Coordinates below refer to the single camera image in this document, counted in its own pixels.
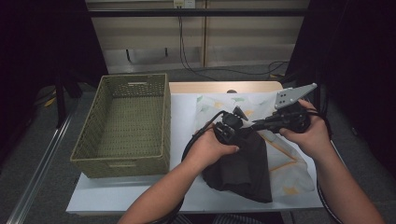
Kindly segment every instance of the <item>white table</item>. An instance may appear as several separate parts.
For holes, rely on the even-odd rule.
[[[180,162],[184,147],[193,134],[196,94],[172,94],[172,134],[170,168]],[[294,145],[308,164],[308,173],[314,183],[317,181],[315,164]],[[149,186],[160,179],[161,175],[89,179],[84,174],[66,212],[82,216],[122,214],[130,204]],[[180,212],[184,213],[236,213],[236,212],[274,212],[320,208],[322,204],[317,191],[274,198],[272,203],[256,203],[226,191],[217,191],[207,186],[198,176],[186,194]]]

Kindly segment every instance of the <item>forearm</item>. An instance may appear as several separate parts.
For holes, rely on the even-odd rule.
[[[148,223],[166,216],[180,203],[201,170],[193,164],[182,162],[146,190],[119,223]]]
[[[335,151],[315,164],[324,197],[343,223],[384,223]]]

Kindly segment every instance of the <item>basket handle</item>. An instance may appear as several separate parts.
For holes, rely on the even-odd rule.
[[[136,161],[108,161],[108,167],[110,168],[125,168],[125,167],[136,167]]]

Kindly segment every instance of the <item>wire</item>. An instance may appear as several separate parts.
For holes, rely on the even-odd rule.
[[[183,65],[183,67],[185,69],[187,69],[188,71],[193,72],[195,75],[200,76],[200,77],[206,77],[209,79],[212,79],[214,81],[217,81],[216,79],[214,79],[213,77],[208,77],[202,74],[198,74],[199,72],[206,72],[206,71],[226,71],[226,72],[234,72],[234,73],[239,73],[239,74],[243,74],[243,75],[248,75],[248,76],[263,76],[263,75],[267,75],[270,74],[272,72],[274,72],[276,69],[278,69],[280,66],[282,66],[284,63],[288,63],[289,61],[276,61],[276,62],[272,62],[270,64],[268,64],[268,72],[263,72],[263,73],[247,73],[247,72],[242,72],[242,71],[237,71],[237,70],[233,70],[233,69],[227,69],[227,68],[206,68],[206,69],[192,69],[187,61],[187,57],[186,57],[186,51],[185,51],[185,46],[184,46],[184,38],[183,38],[183,20],[181,17],[178,17],[178,26],[179,26],[179,34],[180,34],[180,41],[179,41],[179,45],[180,45],[180,60],[181,60],[181,64]],[[276,68],[271,70],[271,65],[275,64],[275,63],[280,63],[280,65],[278,65]]]

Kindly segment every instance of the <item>person's right hand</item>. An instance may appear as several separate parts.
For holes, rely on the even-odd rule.
[[[307,101],[299,100],[300,104],[307,109],[315,109]],[[333,153],[332,144],[324,120],[318,116],[310,116],[311,125],[305,133],[295,133],[288,129],[280,129],[279,133],[291,142],[296,143],[300,149],[314,160],[326,159],[329,153]]]

